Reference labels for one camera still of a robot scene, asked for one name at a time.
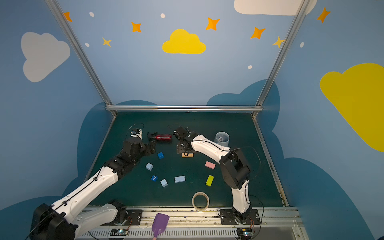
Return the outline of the natural wood block 51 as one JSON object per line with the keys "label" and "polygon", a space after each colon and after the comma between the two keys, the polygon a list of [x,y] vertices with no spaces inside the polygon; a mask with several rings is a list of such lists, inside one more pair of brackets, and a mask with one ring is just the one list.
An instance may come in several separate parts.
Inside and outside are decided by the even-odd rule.
{"label": "natural wood block 51", "polygon": [[193,158],[194,157],[193,153],[182,153],[181,155],[183,158]]}

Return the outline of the pink wooden block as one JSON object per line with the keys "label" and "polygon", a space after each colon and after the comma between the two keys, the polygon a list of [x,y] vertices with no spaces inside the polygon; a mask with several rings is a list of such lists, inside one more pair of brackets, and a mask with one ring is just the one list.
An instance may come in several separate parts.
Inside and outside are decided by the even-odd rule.
{"label": "pink wooden block", "polygon": [[215,167],[216,167],[216,164],[211,163],[211,162],[209,162],[209,161],[206,161],[205,166],[206,166],[207,168],[209,168],[209,169],[214,170]]}

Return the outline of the light blue long block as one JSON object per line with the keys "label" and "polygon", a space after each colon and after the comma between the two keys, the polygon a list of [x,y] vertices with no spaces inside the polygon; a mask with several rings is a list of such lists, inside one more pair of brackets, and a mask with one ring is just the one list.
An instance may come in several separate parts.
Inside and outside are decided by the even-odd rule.
{"label": "light blue long block", "polygon": [[185,182],[185,181],[186,181],[185,176],[175,177],[175,183],[182,183],[182,182]]}

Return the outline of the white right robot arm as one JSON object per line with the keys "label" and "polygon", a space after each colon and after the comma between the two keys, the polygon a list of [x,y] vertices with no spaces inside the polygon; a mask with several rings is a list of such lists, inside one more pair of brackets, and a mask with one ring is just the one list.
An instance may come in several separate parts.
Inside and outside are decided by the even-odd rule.
{"label": "white right robot arm", "polygon": [[202,153],[220,164],[223,179],[233,194],[233,215],[244,224],[251,212],[249,182],[251,167],[241,149],[231,149],[215,143],[204,135],[179,126],[173,131],[183,153]]}

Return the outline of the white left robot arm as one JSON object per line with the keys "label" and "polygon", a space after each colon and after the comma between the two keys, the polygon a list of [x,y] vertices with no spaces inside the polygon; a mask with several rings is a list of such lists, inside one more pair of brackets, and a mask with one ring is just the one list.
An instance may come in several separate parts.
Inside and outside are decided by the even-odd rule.
{"label": "white left robot arm", "polygon": [[32,219],[28,240],[75,240],[84,233],[113,222],[126,207],[119,202],[82,214],[82,210],[104,190],[121,180],[138,165],[142,157],[156,153],[155,141],[145,144],[139,136],[124,141],[118,155],[77,189],[51,205],[38,206]]}

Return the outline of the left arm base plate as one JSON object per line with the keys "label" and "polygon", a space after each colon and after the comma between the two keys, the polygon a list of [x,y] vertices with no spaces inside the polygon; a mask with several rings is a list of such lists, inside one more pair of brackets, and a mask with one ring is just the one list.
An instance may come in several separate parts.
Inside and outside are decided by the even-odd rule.
{"label": "left arm base plate", "polygon": [[109,223],[110,226],[139,226],[141,223],[142,210],[119,210],[115,219]]}

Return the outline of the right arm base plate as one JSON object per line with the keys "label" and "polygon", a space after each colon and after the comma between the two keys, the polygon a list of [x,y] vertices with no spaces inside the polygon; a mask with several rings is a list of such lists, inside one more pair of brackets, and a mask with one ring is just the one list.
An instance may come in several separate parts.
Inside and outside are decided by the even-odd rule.
{"label": "right arm base plate", "polygon": [[258,210],[249,208],[241,214],[234,209],[220,209],[218,215],[222,225],[260,225],[261,215]]}

